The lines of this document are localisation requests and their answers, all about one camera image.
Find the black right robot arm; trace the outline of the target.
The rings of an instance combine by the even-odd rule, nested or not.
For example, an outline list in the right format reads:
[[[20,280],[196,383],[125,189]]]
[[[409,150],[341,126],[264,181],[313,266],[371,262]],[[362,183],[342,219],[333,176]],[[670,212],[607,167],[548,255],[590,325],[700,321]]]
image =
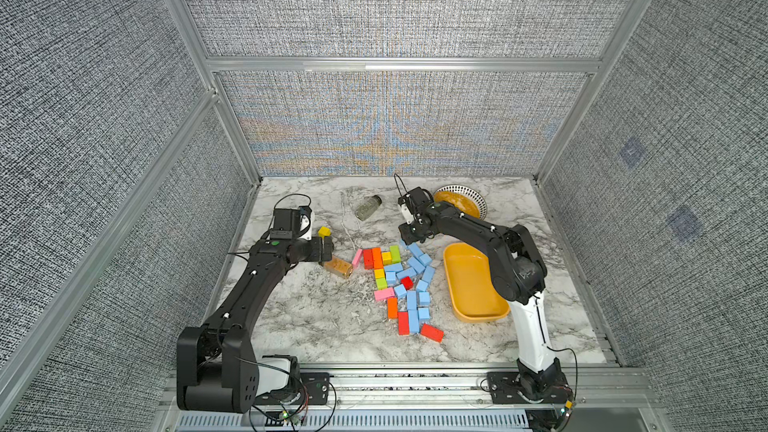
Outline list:
[[[552,346],[544,311],[547,268],[528,229],[495,225],[436,200],[416,187],[397,199],[404,223],[398,227],[407,245],[436,235],[456,238],[488,259],[490,282],[510,305],[517,334],[518,375],[513,389],[530,403],[544,401],[569,384]]]

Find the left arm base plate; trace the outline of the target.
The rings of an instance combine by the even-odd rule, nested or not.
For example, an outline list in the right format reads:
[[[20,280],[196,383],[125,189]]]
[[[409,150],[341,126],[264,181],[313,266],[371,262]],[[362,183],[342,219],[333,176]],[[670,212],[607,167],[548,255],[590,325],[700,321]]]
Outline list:
[[[298,407],[304,403],[310,406],[327,405],[330,392],[328,373],[302,372],[299,379],[290,378],[284,387],[257,395],[253,399],[253,404],[258,407],[267,405]]]

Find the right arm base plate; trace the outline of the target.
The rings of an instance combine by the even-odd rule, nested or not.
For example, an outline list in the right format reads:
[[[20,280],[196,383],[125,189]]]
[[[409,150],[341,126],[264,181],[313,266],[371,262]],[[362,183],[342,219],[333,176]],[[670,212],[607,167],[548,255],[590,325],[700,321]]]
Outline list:
[[[486,375],[493,404],[537,405],[565,404],[573,400],[573,388],[565,376],[545,377],[527,372],[501,371]]]

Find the yellow plastic tray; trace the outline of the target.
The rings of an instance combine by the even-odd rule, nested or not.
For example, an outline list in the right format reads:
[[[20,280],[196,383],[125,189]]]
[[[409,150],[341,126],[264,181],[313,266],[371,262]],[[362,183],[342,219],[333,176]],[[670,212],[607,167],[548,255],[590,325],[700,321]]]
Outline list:
[[[465,323],[487,323],[508,316],[508,302],[491,282],[485,254],[466,243],[453,243],[443,252],[443,264],[454,315]]]

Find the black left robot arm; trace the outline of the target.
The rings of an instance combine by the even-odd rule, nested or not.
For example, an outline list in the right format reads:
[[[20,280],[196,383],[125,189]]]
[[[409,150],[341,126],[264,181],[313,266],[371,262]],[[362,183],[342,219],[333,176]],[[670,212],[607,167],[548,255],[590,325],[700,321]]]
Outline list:
[[[298,363],[269,369],[282,386],[261,378],[251,335],[270,294],[287,272],[301,262],[332,259],[329,238],[261,239],[248,251],[245,271],[222,304],[197,327],[185,328],[177,340],[177,403],[182,410],[245,413],[272,391],[291,398],[303,394]]]

